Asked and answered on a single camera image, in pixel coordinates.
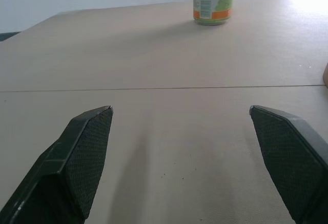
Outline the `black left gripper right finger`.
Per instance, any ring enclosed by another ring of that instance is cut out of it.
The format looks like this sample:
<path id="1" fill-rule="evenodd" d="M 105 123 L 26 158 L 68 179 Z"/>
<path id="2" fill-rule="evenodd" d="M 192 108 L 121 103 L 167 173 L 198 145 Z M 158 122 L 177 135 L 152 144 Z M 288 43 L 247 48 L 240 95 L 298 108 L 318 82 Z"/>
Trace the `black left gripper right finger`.
<path id="1" fill-rule="evenodd" d="M 254 105 L 264 164 L 295 223 L 327 223 L 327 142 L 302 118 Z"/>

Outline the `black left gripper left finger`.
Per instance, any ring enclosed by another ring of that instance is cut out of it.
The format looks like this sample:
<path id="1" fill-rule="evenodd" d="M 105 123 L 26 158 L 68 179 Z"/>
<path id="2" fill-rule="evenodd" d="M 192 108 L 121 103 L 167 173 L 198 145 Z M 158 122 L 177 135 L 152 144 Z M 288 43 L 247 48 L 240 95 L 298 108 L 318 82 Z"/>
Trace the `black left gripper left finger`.
<path id="1" fill-rule="evenodd" d="M 104 169 L 113 109 L 70 120 L 1 210 L 1 223 L 84 223 Z"/>

